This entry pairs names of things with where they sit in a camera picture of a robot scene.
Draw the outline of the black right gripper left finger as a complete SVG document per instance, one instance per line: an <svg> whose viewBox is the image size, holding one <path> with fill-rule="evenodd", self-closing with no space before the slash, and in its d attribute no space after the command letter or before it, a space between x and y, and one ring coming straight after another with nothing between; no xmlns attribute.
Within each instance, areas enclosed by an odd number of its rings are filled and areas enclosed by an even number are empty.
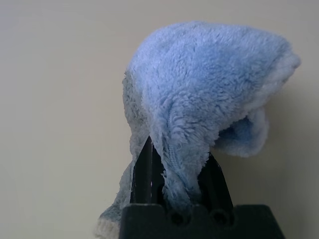
<svg viewBox="0 0 319 239"><path fill-rule="evenodd" d="M163 171L161 157L148 137L134 165L131 202L164 206Z"/></svg>

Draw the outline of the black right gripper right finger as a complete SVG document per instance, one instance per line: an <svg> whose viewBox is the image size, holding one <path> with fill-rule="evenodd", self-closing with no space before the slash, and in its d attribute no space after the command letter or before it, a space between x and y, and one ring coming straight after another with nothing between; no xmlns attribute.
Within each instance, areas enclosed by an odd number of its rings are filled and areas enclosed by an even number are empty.
<svg viewBox="0 0 319 239"><path fill-rule="evenodd" d="M197 179L202 205L205 207L233 206L222 169L211 153Z"/></svg>

